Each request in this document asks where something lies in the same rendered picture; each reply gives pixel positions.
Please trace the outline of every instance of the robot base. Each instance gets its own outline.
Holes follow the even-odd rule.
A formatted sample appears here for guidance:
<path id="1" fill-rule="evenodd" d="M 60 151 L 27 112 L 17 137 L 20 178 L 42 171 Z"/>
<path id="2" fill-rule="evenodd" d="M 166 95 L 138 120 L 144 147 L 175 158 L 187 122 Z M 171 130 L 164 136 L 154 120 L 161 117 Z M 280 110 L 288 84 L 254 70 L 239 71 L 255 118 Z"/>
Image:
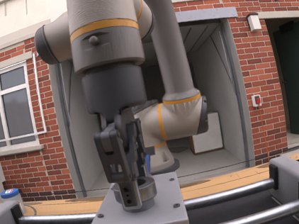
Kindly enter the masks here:
<path id="1" fill-rule="evenodd" d="M 125 212 L 110 189 L 92 224 L 189 224 L 176 173 L 155 175 L 152 178 L 158 193 L 151 209 L 139 213 Z"/>

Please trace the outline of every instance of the building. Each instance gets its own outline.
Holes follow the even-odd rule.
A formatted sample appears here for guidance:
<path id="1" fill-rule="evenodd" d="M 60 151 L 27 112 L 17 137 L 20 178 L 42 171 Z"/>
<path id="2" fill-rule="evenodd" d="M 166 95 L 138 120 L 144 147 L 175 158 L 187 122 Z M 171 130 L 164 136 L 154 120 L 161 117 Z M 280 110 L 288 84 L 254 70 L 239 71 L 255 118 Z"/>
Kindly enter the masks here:
<path id="1" fill-rule="evenodd" d="M 296 71 L 299 3 L 173 0 L 173 4 L 193 82 L 207 96 L 208 111 L 219 116 L 223 146 L 194 155 L 182 148 L 210 142 L 193 139 L 180 149 L 174 143 L 181 183 L 268 162 L 253 94 L 262 97 L 270 157 L 298 146 L 296 87 L 288 87 L 286 81 L 296 83 L 288 62 Z M 35 32 L 66 10 L 63 0 L 0 0 L 0 161 L 4 188 L 21 189 L 25 201 L 98 196 L 109 188 L 93 142 L 100 121 L 86 112 L 81 78 L 74 75 L 72 62 L 54 66 L 36 57 L 35 72 Z M 251 32 L 246 18 L 250 13 L 258 14 L 261 30 Z M 147 97 L 161 101 L 164 87 L 150 40 L 144 49 Z"/>

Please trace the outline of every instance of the brick wall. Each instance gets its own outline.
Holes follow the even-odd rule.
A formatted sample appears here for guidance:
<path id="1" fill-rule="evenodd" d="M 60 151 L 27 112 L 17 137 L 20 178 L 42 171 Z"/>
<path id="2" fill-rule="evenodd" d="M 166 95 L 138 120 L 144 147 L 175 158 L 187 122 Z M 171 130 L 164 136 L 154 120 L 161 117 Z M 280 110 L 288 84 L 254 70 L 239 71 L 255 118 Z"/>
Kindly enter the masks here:
<path id="1" fill-rule="evenodd" d="M 0 62 L 25 52 L 36 52 L 34 38 L 26 40 L 24 43 L 0 53 Z M 40 144 L 44 145 L 44 150 L 0 157 L 6 178 L 4 188 L 20 189 L 24 201 L 76 198 L 58 129 L 49 67 L 40 57 L 37 57 L 36 60 L 38 84 L 47 126 L 47 133 L 38 136 Z M 43 124 L 32 59 L 27 60 L 26 64 L 36 128 L 40 132 L 43 131 Z"/>
<path id="2" fill-rule="evenodd" d="M 281 95 L 281 86 L 276 62 L 265 20 L 261 21 L 262 31 L 251 32 L 246 16 L 258 11 L 299 10 L 299 1 L 274 0 L 206 0 L 188 1 L 174 4 L 175 11 L 236 7 L 238 18 L 229 18 L 230 27 L 237 47 L 244 85 L 247 93 L 254 154 L 256 165 L 268 162 L 264 134 L 259 117 L 259 109 L 252 106 L 252 94 L 261 94 L 261 114 L 264 120 L 266 141 L 270 158 L 288 150 L 286 122 Z"/>

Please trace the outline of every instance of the metal rail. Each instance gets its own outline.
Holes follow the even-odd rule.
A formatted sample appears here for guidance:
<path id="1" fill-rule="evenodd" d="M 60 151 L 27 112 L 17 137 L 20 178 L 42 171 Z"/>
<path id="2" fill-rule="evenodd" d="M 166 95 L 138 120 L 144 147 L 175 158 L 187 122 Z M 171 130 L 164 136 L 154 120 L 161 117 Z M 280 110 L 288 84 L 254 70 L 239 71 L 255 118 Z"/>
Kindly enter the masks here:
<path id="1" fill-rule="evenodd" d="M 19 224 L 89 224 L 96 217 L 96 213 L 80 215 L 47 215 L 47 216 L 22 216 Z"/>
<path id="2" fill-rule="evenodd" d="M 299 200 L 220 224 L 266 224 L 299 213 Z"/>
<path id="3" fill-rule="evenodd" d="M 232 189 L 229 191 L 211 194 L 200 198 L 189 199 L 184 201 L 184 204 L 186 210 L 189 211 L 197 208 L 203 208 L 203 207 L 223 203 L 226 201 L 231 201 L 248 195 L 256 194 L 265 190 L 272 189 L 273 187 L 274 187 L 274 180 L 270 178 L 254 184 L 241 186 L 239 188 Z"/>

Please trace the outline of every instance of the window pane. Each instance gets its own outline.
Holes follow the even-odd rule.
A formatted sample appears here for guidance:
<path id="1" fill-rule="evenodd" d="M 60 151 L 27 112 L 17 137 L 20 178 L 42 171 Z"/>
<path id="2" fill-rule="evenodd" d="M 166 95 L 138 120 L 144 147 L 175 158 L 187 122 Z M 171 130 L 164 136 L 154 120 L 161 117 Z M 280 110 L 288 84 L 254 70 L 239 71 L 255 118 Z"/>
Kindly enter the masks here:
<path id="1" fill-rule="evenodd" d="M 6 146 L 6 142 L 0 142 L 0 147 Z"/>
<path id="2" fill-rule="evenodd" d="M 11 144 L 12 145 L 17 145 L 17 144 L 21 144 L 21 143 L 25 143 L 25 142 L 32 142 L 32 141 L 35 141 L 34 136 L 12 140 Z"/>
<path id="3" fill-rule="evenodd" d="M 3 95 L 3 104 L 11 138 L 33 133 L 26 89 Z"/>
<path id="4" fill-rule="evenodd" d="M 5 138 L 5 136 L 4 136 L 3 126 L 2 126 L 2 120 L 1 120 L 1 116 L 0 116 L 0 140 L 2 140 L 4 138 Z"/>
<path id="5" fill-rule="evenodd" d="M 0 76 L 1 89 L 8 89 L 25 83 L 24 67 L 3 73 Z"/>

